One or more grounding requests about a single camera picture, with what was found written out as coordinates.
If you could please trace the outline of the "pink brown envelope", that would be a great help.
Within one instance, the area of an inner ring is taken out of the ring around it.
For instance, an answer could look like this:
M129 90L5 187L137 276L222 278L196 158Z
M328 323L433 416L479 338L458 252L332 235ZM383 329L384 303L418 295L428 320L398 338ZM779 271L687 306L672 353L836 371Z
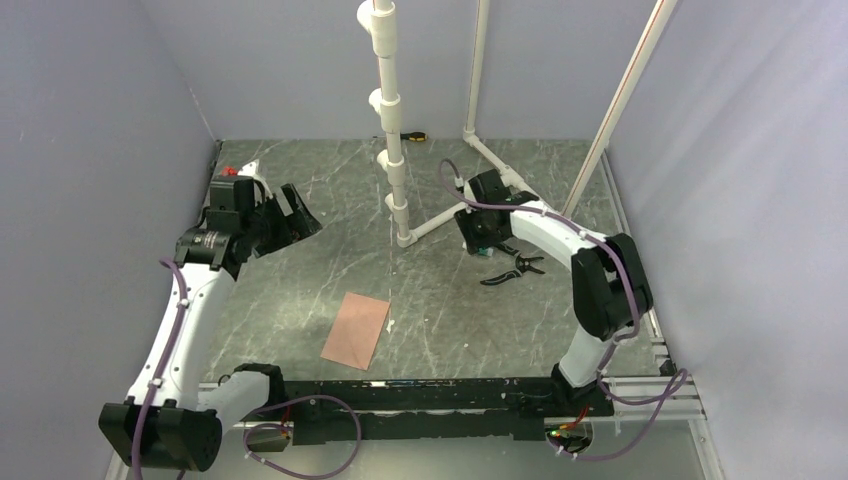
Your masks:
M320 357L367 371L389 312L389 301L346 293Z

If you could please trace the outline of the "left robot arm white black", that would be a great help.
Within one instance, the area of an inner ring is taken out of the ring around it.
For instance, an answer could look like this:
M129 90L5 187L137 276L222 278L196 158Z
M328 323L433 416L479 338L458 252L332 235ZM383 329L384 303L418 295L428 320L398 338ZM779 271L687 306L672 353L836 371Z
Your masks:
M220 386L202 391L203 357L243 266L321 228L292 183L273 190L257 173L211 180L199 221L160 261L172 286L143 368L125 399L105 404L98 418L134 478L145 469L206 471L234 424L252 412L272 420L285 411L278 366L243 364Z

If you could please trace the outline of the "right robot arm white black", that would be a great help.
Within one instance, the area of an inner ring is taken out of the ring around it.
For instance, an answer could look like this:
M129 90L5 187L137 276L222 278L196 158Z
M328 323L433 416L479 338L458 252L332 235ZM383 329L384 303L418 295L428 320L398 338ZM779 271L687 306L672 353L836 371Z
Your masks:
M469 253L518 239L569 269L578 327L552 369L556 383L550 392L557 411L578 413L616 345L637 336L642 316L654 306L634 240L574 223L536 194L512 191L495 170L469 180L456 176L446 185L465 204L454 218Z

